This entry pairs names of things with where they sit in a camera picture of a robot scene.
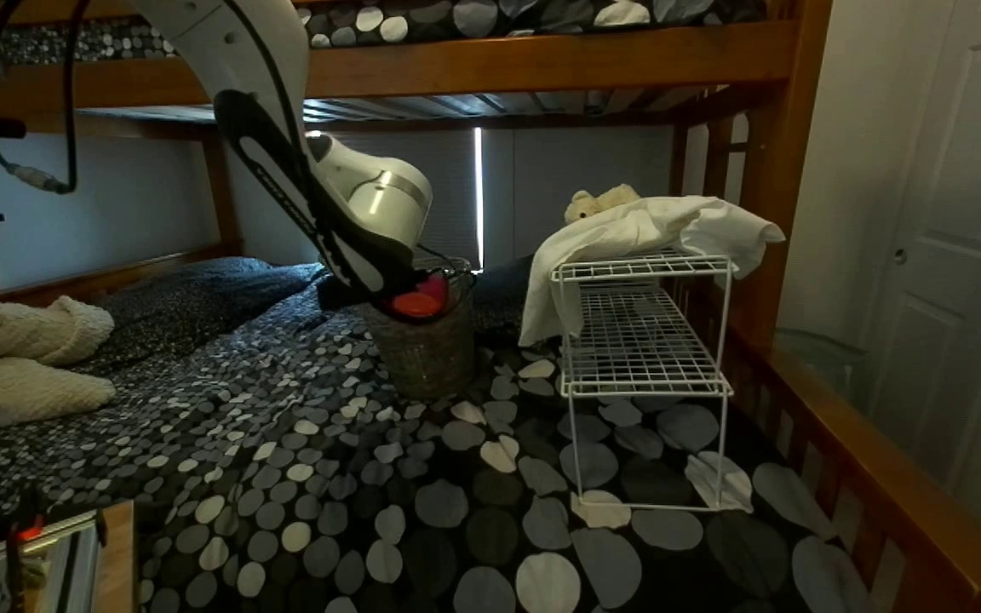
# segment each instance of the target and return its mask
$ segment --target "top bunk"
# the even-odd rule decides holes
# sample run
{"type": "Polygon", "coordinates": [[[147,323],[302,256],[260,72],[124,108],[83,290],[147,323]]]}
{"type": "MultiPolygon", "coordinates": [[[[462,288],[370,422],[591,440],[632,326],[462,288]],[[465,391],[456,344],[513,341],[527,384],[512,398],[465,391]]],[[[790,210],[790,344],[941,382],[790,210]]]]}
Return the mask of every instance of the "top bunk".
{"type": "MultiPolygon", "coordinates": [[[[828,0],[298,0],[306,126],[350,122],[667,122],[714,94],[746,99],[809,75],[828,0]],[[456,24],[490,11],[482,28],[456,24]]],[[[2,37],[0,116],[61,116],[73,4],[28,0],[2,37]]],[[[200,121],[207,96],[126,0],[92,0],[74,55],[92,116],[200,121]]]]}

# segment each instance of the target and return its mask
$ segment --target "wooden slat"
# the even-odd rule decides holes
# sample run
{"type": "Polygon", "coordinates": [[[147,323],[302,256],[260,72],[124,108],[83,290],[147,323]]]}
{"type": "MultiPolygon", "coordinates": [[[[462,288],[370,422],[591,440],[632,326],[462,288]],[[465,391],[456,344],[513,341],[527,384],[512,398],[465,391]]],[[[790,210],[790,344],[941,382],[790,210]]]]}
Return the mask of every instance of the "wooden slat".
{"type": "Polygon", "coordinates": [[[205,149],[205,168],[207,168],[210,209],[216,209],[216,221],[217,221],[217,242],[228,254],[241,254],[245,238],[241,238],[237,205],[234,205],[230,180],[228,180],[225,144],[216,133],[216,136],[200,139],[200,149],[205,149]]]}
{"type": "Polygon", "coordinates": [[[907,565],[901,569],[901,584],[899,584],[899,596],[896,596],[896,610],[899,613],[960,613],[960,610],[975,610],[965,606],[965,594],[941,586],[941,581],[933,573],[927,573],[924,565],[907,565]]]}
{"type": "Polygon", "coordinates": [[[389,99],[311,99],[306,106],[333,106],[333,108],[350,108],[378,122],[404,122],[404,121],[423,121],[426,114],[413,114],[401,106],[389,106],[389,99]]]}
{"type": "Polygon", "coordinates": [[[487,103],[482,96],[445,96],[445,106],[456,106],[465,114],[465,121],[497,121],[503,116],[494,103],[487,103]]]}
{"type": "Polygon", "coordinates": [[[482,106],[490,106],[494,108],[494,116],[524,116],[524,114],[513,114],[513,99],[518,96],[481,96],[482,99],[482,106]]]}
{"type": "Polygon", "coordinates": [[[705,147],[703,189],[705,189],[705,193],[727,199],[732,121],[712,121],[705,136],[708,136],[708,147],[705,147]]]}
{"type": "Polygon", "coordinates": [[[878,569],[881,553],[887,553],[887,534],[861,512],[861,525],[859,525],[854,550],[851,550],[854,569],[873,581],[875,569],[878,569]]]}
{"type": "Polygon", "coordinates": [[[794,16],[798,14],[798,0],[766,0],[766,14],[771,16],[794,16]]]}
{"type": "Polygon", "coordinates": [[[312,96],[445,96],[656,88],[698,81],[780,81],[794,24],[661,28],[600,37],[482,37],[312,55],[312,96]]]}
{"type": "MultiPolygon", "coordinates": [[[[73,22],[73,0],[25,0],[11,16],[11,28],[35,28],[35,24],[66,24],[73,22]]],[[[120,22],[136,16],[130,0],[88,0],[88,22],[120,22]]]]}
{"type": "Polygon", "coordinates": [[[444,96],[395,96],[389,106],[423,114],[423,121],[471,121],[465,108],[449,106],[444,96]]]}
{"type": "Polygon", "coordinates": [[[306,99],[302,103],[302,121],[311,126],[326,126],[326,122],[395,122],[395,114],[386,108],[386,106],[306,99]]]}
{"type": "Polygon", "coordinates": [[[689,171],[689,129],[670,129],[667,193],[683,193],[683,171],[689,171]]]}
{"type": "Polygon", "coordinates": [[[136,512],[132,501],[120,501],[105,515],[105,554],[98,565],[94,610],[132,613],[136,610],[136,512]]]}
{"type": "MultiPolygon", "coordinates": [[[[154,116],[74,116],[78,136],[101,136],[101,139],[207,139],[217,133],[216,122],[177,122],[154,116]]],[[[28,133],[66,133],[61,116],[37,116],[28,122],[28,133]]]]}
{"type": "Polygon", "coordinates": [[[831,465],[824,465],[822,467],[822,485],[816,485],[816,501],[822,501],[824,515],[833,515],[839,495],[840,495],[840,481],[831,469],[831,465]]]}
{"type": "MultiPolygon", "coordinates": [[[[487,37],[395,47],[325,47],[311,55],[311,99],[661,88],[698,81],[780,81],[790,75],[794,24],[661,28],[600,37],[487,37]]],[[[0,80],[0,116],[58,114],[58,70],[17,70],[0,80]]],[[[177,57],[74,70],[74,103],[200,106],[177,57]]]]}
{"type": "Polygon", "coordinates": [[[873,520],[881,541],[899,545],[907,558],[924,565],[941,591],[947,586],[947,594],[977,610],[981,525],[798,363],[757,352],[742,332],[732,335],[732,356],[754,356],[748,363],[766,378],[763,384],[780,391],[783,414],[822,449],[840,486],[861,501],[861,520],[873,520]]]}

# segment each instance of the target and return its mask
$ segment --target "shelf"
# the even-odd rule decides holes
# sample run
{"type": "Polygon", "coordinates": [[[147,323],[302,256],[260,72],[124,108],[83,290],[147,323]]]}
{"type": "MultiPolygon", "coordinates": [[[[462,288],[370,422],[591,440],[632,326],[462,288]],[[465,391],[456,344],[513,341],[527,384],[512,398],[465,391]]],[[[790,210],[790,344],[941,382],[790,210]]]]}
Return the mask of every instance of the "shelf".
{"type": "Polygon", "coordinates": [[[649,280],[649,275],[732,275],[729,258],[714,256],[644,256],[644,258],[597,258],[597,262],[563,262],[551,283],[591,283],[591,280],[649,280]]]}
{"type": "Polygon", "coordinates": [[[694,397],[727,398],[732,397],[721,367],[698,341],[678,302],[661,283],[608,280],[600,267],[563,267],[563,280],[606,280],[583,283],[583,338],[566,338],[563,352],[563,397],[600,398],[600,397],[694,397]]]}

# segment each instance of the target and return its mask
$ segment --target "white cloth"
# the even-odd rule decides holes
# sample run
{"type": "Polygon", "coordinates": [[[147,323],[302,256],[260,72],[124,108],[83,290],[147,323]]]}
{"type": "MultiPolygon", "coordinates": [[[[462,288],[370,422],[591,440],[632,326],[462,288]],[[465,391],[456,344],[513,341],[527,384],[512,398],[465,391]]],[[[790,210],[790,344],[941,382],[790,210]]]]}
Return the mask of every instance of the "white cloth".
{"type": "Polygon", "coordinates": [[[698,254],[727,256],[736,275],[746,275],[763,262],[771,242],[783,242],[773,221],[720,199],[636,199],[580,220],[549,234],[532,258],[518,344],[532,347],[560,335],[583,335],[574,288],[551,283],[560,262],[698,254]]]}
{"type": "Polygon", "coordinates": [[[105,312],[73,297],[45,312],[0,302],[0,427],[105,406],[116,397],[111,382],[54,365],[88,357],[111,326],[105,312]]]}
{"type": "Polygon", "coordinates": [[[92,414],[116,397],[108,378],[0,357],[0,427],[92,414]]]}

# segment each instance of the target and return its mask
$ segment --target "wall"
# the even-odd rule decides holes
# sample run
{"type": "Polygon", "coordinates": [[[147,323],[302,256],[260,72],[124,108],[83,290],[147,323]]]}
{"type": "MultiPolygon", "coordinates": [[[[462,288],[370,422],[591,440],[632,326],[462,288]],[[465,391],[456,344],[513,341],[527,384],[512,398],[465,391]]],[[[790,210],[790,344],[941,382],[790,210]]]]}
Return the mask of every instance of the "wall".
{"type": "MultiPolygon", "coordinates": [[[[481,258],[474,129],[444,133],[337,133],[346,147],[417,163],[434,186],[423,242],[481,258]]],[[[572,191],[606,191],[621,180],[644,193],[667,191],[670,129],[482,129],[487,262],[503,267],[563,230],[572,191]]],[[[230,162],[237,216],[252,256],[292,262],[311,242],[267,201],[267,191],[230,162]]]]}
{"type": "Polygon", "coordinates": [[[574,191],[632,186],[639,193],[667,193],[670,129],[487,129],[487,262],[532,256],[563,230],[563,209],[574,191]]]}
{"type": "MultiPolygon", "coordinates": [[[[66,179],[61,136],[2,139],[0,149],[66,179]]],[[[200,179],[186,144],[149,139],[78,139],[78,191],[66,199],[0,171],[0,290],[216,242],[200,179]]]]}
{"type": "MultiPolygon", "coordinates": [[[[437,191],[426,247],[481,258],[477,247],[477,149],[474,129],[444,133],[339,133],[346,147],[401,156],[423,168],[437,191]]],[[[538,248],[563,230],[572,191],[591,193],[628,180],[644,193],[667,191],[670,129],[487,129],[482,205],[487,262],[503,267],[538,248]]],[[[2,144],[2,154],[58,171],[61,136],[2,144]]],[[[191,144],[83,139],[83,186],[74,193],[41,193],[0,171],[0,288],[25,290],[116,271],[143,256],[210,242],[216,220],[200,156],[191,144]]],[[[230,191],[245,231],[245,254],[270,262],[312,258],[284,209],[230,162],[230,191]]]]}
{"type": "Polygon", "coordinates": [[[947,4],[833,0],[780,326],[861,344],[947,4]]]}

